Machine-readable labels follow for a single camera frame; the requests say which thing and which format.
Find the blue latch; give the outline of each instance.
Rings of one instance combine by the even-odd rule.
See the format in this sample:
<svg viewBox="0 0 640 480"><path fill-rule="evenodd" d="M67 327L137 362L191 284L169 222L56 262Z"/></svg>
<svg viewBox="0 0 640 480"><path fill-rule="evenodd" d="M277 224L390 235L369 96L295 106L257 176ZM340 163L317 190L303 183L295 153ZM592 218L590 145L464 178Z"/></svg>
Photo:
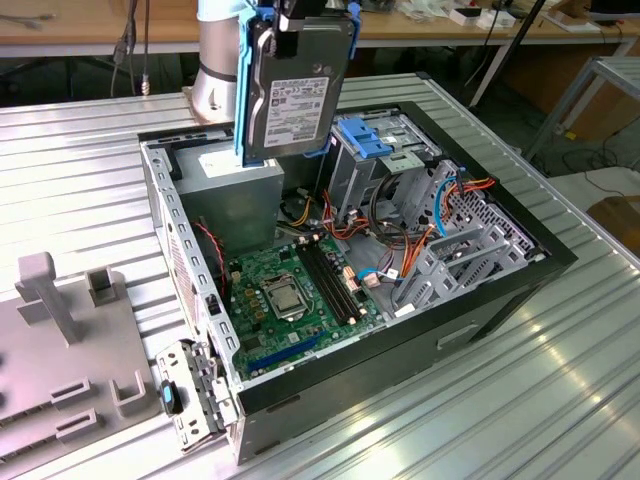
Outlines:
<svg viewBox="0 0 640 480"><path fill-rule="evenodd" d="M162 396L164 397L164 403L171 403L173 400L173 393L171 392L171 387L169 385L165 385L162 389Z"/></svg>
<svg viewBox="0 0 640 480"><path fill-rule="evenodd" d="M338 126L345 137L356 147L362 158L383 157L393 153L393 148L378 138L373 128L361 118L346 118L338 121Z"/></svg>

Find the wooden desk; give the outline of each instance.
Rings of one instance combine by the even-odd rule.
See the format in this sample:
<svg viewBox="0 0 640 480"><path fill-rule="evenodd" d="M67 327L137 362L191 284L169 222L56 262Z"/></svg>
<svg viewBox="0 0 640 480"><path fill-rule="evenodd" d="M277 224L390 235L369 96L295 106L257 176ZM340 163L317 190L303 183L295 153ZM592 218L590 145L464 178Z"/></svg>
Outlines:
<svg viewBox="0 0 640 480"><path fill-rule="evenodd" d="M0 57L52 57L73 55L110 55L113 45L122 35L125 18L116 16L108 0L0 0L0 13L36 15L54 13L56 18L43 22L41 31L0 21ZM474 97L475 105L508 46L520 28L516 23L509 30L496 29L490 45L500 46L498 54ZM614 55L626 55L635 44L640 28L626 22L617 28L603 28L600 33L569 33L548 21L536 21L524 44L619 44ZM417 23L404 15L363 14L363 29L359 48L473 46L485 42L488 31L478 27L462 27L446 18ZM139 23L138 36L142 37ZM198 51L198 22L192 20L152 20L149 29L151 53L183 53ZM136 53L142 51L142 43Z"/></svg>

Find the red cable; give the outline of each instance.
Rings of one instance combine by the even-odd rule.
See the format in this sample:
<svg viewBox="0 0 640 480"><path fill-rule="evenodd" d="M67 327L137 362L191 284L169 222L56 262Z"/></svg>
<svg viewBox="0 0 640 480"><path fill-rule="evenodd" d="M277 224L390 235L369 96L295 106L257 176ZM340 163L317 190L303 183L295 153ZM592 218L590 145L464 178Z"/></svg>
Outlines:
<svg viewBox="0 0 640 480"><path fill-rule="evenodd" d="M216 252L218 252L218 260L220 261L220 271L222 272L222 296L224 297L224 291L227 289L227 279L224 277L224 257L222 256L222 251L220 251L220 247L218 246L218 242L216 238L211 234L209 230L207 230L204 226L195 222L195 225L204 232L204 234L209 237L211 243L216 248Z"/></svg>

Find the blue tab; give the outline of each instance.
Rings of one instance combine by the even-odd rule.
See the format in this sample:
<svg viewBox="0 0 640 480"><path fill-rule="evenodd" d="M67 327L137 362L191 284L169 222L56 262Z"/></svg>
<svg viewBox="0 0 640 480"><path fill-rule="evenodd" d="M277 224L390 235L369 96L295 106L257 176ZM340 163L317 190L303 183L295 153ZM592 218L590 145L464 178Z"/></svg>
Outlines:
<svg viewBox="0 0 640 480"><path fill-rule="evenodd" d="M248 7L238 15L240 24L240 53L238 54L238 83L236 91L236 128L233 136L235 154L242 158L242 165L248 164L244 154L244 134L246 130L247 105L249 102L249 76L251 62L253 62L253 48L251 47L251 20L259 17L262 20L273 20L274 9L271 7Z"/></svg>
<svg viewBox="0 0 640 480"><path fill-rule="evenodd" d="M355 27L355 32L353 32L353 41L351 42L351 48L349 49L349 60L353 60L353 57L356 55L356 43L358 42L360 30L362 29L362 19L360 17L361 9L360 5L356 2L350 2L347 9L349 10L349 13L351 13L351 21Z"/></svg>
<svg viewBox="0 0 640 480"><path fill-rule="evenodd" d="M338 121L342 133L356 147L362 158L383 157L393 153L393 148L382 143L375 130L369 128L361 118L346 118Z"/></svg>
<svg viewBox="0 0 640 480"><path fill-rule="evenodd" d="M170 386L167 385L162 389L162 397L164 398L164 403L170 403L173 400Z"/></svg>

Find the aluminum table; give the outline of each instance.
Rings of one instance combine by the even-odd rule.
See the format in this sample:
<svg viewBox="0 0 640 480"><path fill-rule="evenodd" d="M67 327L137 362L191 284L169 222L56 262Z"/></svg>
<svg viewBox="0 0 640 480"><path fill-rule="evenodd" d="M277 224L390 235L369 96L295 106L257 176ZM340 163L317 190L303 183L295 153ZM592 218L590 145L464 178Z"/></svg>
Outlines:
<svg viewBox="0 0 640 480"><path fill-rule="evenodd" d="M24 478L637 478L637 259L430 80L350 79L340 107L397 100L417 102L579 261L494 335L241 467L225 439L182 456L160 415ZM154 355L189 332L136 133L194 125L185 97L6 109L0 125L0 292L25 253L49 250L66 278L113 265L157 379Z"/></svg>
<svg viewBox="0 0 640 480"><path fill-rule="evenodd" d="M582 98L574 107L582 112L593 98L592 89L600 88L604 82L609 82L627 95L640 101L640 57L595 57L587 61L576 79L569 85L551 114L538 130L531 146L525 151L524 157L531 160L548 140L552 130L556 127L560 118L571 107L584 87L593 81ZM565 124L573 123L573 120L565 120Z"/></svg>

